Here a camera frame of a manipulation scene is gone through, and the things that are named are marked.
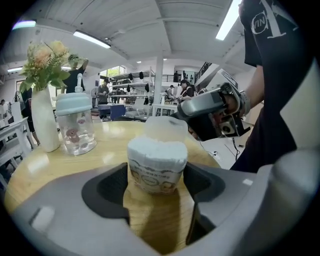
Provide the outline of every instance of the wristwatch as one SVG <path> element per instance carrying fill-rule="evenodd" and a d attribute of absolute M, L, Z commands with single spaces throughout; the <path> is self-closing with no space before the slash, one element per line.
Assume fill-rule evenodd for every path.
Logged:
<path fill-rule="evenodd" d="M 242 108 L 244 108 L 244 116 L 247 115 L 250 112 L 251 109 L 251 102 L 249 97 L 247 96 L 246 92 L 244 90 L 240 91 L 241 98 L 243 100 Z"/>

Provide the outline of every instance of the column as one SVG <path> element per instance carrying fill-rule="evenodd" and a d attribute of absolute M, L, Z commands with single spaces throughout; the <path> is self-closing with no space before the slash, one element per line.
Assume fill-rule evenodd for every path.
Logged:
<path fill-rule="evenodd" d="M 161 101 L 161 91 L 162 91 L 162 73 L 164 69 L 164 57 L 159 55 L 156 58 L 156 69 L 155 69 L 155 86 L 154 86 L 154 102 L 155 104 L 160 104 Z"/>

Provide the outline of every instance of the round table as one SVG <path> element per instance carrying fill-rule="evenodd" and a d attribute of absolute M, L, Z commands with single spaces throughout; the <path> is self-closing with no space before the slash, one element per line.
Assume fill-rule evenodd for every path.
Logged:
<path fill-rule="evenodd" d="M 36 148 L 13 173 L 5 193 L 4 205 L 11 213 L 20 203 L 48 182 L 69 174 L 128 162 L 128 142 L 143 133 L 144 123 L 114 121 L 95 123 L 96 147 L 90 152 L 73 156 L 60 146 L 46 153 Z M 187 137 L 188 161 L 211 167 L 217 162 L 192 138 Z M 161 254 L 178 251 L 186 246 L 194 201 L 183 179 L 172 195 L 152 195 L 134 185 L 128 171 L 128 187 L 123 206 L 130 214 L 130 228 Z"/>

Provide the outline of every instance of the ceiling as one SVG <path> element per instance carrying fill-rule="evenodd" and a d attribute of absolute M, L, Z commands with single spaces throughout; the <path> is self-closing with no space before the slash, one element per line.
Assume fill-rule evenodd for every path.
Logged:
<path fill-rule="evenodd" d="M 60 40 L 71 52 L 89 59 L 87 73 L 163 56 L 215 64 L 232 74 L 244 64 L 243 27 L 237 20 L 224 41 L 215 39 L 231 0 L 39 0 L 22 17 L 36 27 L 11 32 L 0 53 L 0 72 L 18 67 L 33 42 Z M 75 30 L 105 41 L 110 49 L 73 36 Z"/>

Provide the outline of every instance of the light blue lid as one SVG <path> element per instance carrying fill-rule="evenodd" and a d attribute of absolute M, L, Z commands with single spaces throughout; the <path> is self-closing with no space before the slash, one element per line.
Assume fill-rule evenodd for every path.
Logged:
<path fill-rule="evenodd" d="M 92 102 L 84 92 L 62 93 L 57 96 L 55 114 L 58 117 L 91 110 Z"/>

